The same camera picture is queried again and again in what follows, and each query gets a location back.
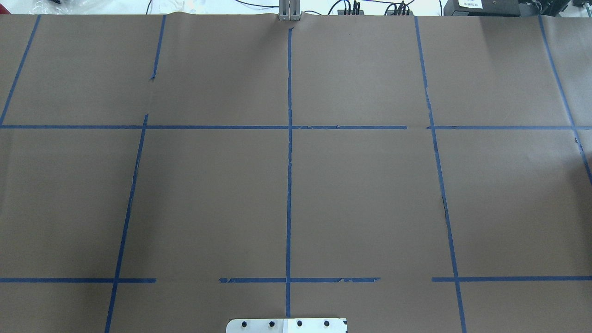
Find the black computer box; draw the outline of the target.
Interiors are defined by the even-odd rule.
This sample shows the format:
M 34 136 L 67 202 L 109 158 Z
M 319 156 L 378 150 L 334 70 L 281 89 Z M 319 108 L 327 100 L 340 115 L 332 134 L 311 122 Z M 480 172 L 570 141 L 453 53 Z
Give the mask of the black computer box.
M 448 0 L 444 16 L 520 17 L 518 0 Z

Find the aluminium frame post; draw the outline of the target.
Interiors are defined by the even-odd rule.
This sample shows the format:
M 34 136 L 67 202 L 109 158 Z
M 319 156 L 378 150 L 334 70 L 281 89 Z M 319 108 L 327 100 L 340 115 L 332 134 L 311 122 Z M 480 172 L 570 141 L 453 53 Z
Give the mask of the aluminium frame post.
M 300 0 L 279 0 L 278 19 L 279 21 L 300 21 L 302 11 Z

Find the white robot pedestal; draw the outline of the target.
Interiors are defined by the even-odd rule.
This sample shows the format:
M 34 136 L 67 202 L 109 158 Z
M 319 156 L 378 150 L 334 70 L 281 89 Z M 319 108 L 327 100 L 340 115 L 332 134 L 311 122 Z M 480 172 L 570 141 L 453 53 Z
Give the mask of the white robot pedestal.
M 226 326 L 227 333 L 347 333 L 342 318 L 263 318 L 235 319 Z

